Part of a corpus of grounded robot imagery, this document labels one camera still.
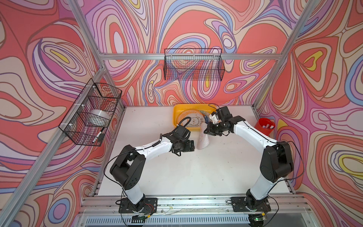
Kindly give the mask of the pink rainbow unicorn coaster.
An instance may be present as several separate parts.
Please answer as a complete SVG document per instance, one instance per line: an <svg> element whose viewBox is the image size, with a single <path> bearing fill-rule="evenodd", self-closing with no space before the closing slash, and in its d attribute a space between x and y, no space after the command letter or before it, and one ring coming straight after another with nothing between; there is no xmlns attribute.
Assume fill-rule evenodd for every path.
<svg viewBox="0 0 363 227"><path fill-rule="evenodd" d="M197 149L202 150L205 149L209 145L208 134L204 133L204 130L201 128L199 132L199 140L197 143Z"/></svg>

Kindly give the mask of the beige white dog coaster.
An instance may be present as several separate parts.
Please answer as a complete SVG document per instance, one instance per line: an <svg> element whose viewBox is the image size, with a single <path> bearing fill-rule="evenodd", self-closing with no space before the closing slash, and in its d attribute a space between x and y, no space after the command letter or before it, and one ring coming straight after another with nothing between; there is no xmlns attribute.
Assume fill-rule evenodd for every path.
<svg viewBox="0 0 363 227"><path fill-rule="evenodd" d="M183 125L186 125L190 128L197 128L202 125L202 123L205 123L204 115L200 112L192 112L188 113L186 117L190 117L191 119L187 119L183 122Z"/></svg>

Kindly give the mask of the orange round coaster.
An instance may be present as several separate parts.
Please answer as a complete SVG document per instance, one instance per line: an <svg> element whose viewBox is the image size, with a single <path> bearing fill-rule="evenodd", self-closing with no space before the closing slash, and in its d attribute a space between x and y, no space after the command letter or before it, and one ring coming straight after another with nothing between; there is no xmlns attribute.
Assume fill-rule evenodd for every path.
<svg viewBox="0 0 363 227"><path fill-rule="evenodd" d="M177 120L176 120L177 123L179 123L182 119L184 119L188 113L192 113L192 112L200 112L200 111L195 110L195 109L190 109L190 110L185 110L185 111L181 112L179 114L179 116L177 117Z"/></svg>

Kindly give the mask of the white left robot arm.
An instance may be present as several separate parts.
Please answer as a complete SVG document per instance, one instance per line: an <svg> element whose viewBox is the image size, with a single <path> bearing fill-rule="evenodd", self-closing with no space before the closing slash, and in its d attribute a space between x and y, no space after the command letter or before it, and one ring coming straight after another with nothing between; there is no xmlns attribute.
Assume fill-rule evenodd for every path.
<svg viewBox="0 0 363 227"><path fill-rule="evenodd" d="M193 152L195 146L194 141L190 140L190 135L191 132L187 128L178 125L171 132L161 134L157 141L147 145L125 146L115 158L109 172L136 210L145 205L145 195L139 186L145 163L166 153L180 157L182 153Z"/></svg>

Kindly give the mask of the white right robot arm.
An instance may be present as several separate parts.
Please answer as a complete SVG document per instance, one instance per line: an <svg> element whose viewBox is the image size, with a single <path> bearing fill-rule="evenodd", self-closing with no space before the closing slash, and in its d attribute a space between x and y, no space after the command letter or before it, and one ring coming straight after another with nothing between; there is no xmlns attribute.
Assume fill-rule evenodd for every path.
<svg viewBox="0 0 363 227"><path fill-rule="evenodd" d="M260 176L251 189L246 192L246 209L256 211L268 202L268 194L276 184L287 177L293 170L291 146L288 142L276 141L250 125L243 117L232 116L228 107L216 109L209 115L205 134L223 136L234 133L249 142L262 153Z"/></svg>

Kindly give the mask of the yellow plastic storage box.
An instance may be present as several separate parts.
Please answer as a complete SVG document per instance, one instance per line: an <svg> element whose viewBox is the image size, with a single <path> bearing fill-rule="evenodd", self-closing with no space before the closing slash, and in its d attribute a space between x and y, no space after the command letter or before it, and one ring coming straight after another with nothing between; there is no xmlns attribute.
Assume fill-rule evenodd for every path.
<svg viewBox="0 0 363 227"><path fill-rule="evenodd" d="M178 105L175 105L174 112L173 112L173 124L175 126L177 126L178 123L176 120L177 120L177 117L179 116L179 114L185 110L190 110L190 109L195 109L195 110L200 111L204 115L205 122L206 122L206 119L208 118L208 116L210 114L212 114L216 110L216 107L213 106L212 104L178 104ZM197 128L187 127L187 129L189 131L199 131L200 127L197 127Z"/></svg>

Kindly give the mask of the red plastic cup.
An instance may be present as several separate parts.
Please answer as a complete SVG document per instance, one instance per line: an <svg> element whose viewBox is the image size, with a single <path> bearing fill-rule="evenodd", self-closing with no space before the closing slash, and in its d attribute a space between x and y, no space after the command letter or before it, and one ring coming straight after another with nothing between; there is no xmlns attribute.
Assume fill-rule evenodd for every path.
<svg viewBox="0 0 363 227"><path fill-rule="evenodd" d="M270 134L276 127L275 123L268 118L260 118L254 128L263 134Z"/></svg>

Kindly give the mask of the white marker pen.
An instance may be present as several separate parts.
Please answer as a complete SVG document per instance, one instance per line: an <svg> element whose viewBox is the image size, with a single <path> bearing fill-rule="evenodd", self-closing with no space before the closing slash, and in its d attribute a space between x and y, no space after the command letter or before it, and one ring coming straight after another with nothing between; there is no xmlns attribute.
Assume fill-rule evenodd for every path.
<svg viewBox="0 0 363 227"><path fill-rule="evenodd" d="M98 140L98 138L99 138L99 136L102 134L102 131L100 131L96 136L95 136L95 138L93 139L93 141L92 141L92 143L95 143L97 140Z"/></svg>

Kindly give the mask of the silver tape roll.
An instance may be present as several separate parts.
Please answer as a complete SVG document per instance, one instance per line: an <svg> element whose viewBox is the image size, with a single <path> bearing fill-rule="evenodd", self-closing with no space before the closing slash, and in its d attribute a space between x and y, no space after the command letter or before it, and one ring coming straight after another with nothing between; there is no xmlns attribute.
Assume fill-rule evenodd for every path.
<svg viewBox="0 0 363 227"><path fill-rule="evenodd" d="M111 120L111 116L102 110L93 109L87 113L86 123L88 126L107 127Z"/></svg>

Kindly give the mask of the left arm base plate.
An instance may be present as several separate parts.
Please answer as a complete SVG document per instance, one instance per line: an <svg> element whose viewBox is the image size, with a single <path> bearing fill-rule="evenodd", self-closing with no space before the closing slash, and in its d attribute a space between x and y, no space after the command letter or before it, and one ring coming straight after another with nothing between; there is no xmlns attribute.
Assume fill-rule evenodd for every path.
<svg viewBox="0 0 363 227"><path fill-rule="evenodd" d="M120 214L153 214L157 212L158 198L144 197L137 204L133 204L128 198L122 198L119 204Z"/></svg>

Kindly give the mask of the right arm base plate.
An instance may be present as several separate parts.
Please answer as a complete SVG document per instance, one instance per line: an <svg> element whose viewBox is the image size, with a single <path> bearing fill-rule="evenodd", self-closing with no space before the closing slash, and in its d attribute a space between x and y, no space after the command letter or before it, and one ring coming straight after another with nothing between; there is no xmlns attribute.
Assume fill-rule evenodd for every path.
<svg viewBox="0 0 363 227"><path fill-rule="evenodd" d="M271 211L268 197L262 200L256 200L253 196L248 197L231 197L231 205L234 212L264 212Z"/></svg>

